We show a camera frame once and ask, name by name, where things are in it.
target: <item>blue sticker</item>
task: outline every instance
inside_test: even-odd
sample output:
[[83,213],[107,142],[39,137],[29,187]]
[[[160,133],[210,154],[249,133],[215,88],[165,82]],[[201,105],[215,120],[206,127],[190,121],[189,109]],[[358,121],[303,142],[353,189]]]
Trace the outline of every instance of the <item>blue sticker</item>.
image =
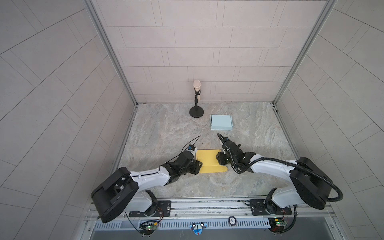
[[194,223],[194,224],[191,224],[189,225],[190,229],[193,230],[193,232],[196,234],[196,235],[200,235],[201,232],[203,231],[204,228],[207,228],[207,224],[206,223]]

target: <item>gray marble surface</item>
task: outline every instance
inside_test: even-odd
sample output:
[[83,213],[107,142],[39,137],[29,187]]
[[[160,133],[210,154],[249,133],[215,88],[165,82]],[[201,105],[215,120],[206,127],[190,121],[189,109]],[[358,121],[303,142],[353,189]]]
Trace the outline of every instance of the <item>gray marble surface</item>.
[[[120,167],[141,171],[158,167],[201,135],[198,149],[220,149],[217,133],[241,144],[244,152],[284,160],[295,157],[270,103],[202,103],[201,118],[189,116],[190,103],[141,104],[136,113]],[[232,115],[233,129],[210,129],[210,115]],[[156,197],[209,197],[266,195],[286,182],[268,174],[236,174],[230,165],[223,173],[186,174],[167,186],[151,190]]]

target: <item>yellow tray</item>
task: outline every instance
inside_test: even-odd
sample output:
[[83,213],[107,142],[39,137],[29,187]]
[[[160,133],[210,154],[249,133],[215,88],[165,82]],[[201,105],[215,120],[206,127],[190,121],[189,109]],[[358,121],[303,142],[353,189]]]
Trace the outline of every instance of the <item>yellow tray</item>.
[[199,173],[226,172],[228,168],[218,163],[216,154],[220,149],[197,150],[196,159],[203,163]]

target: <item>white wall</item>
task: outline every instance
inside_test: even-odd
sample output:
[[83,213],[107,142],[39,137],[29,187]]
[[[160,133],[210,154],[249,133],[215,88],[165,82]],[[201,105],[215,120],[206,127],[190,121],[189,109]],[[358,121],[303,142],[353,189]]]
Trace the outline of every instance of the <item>white wall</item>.
[[93,1],[141,103],[272,101],[325,2]]
[[0,1],[0,239],[70,239],[133,107],[81,0]]
[[384,2],[339,0],[277,108],[300,156],[343,191],[349,240],[382,239]]

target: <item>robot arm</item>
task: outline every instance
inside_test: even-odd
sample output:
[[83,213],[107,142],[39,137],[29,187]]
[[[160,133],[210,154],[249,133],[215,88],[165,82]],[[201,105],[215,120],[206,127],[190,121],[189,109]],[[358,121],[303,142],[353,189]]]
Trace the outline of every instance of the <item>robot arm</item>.
[[119,168],[91,193],[101,221],[109,222],[124,211],[153,213],[157,200],[147,189],[171,184],[187,173],[198,174],[202,163],[194,159],[196,151],[189,145],[174,162],[158,169],[130,172],[126,167]]
[[[223,143],[223,152],[216,155],[219,164],[231,164],[234,171],[241,174],[245,171],[266,173],[283,178],[288,187],[273,188],[264,202],[264,207],[271,214],[276,214],[276,206],[285,208],[290,205],[308,204],[316,209],[324,209],[327,201],[340,201],[342,192],[332,183],[311,160],[301,157],[297,161],[282,161],[263,157],[254,152],[244,153],[239,145],[217,134]],[[334,188],[339,196],[329,199],[329,193]]]

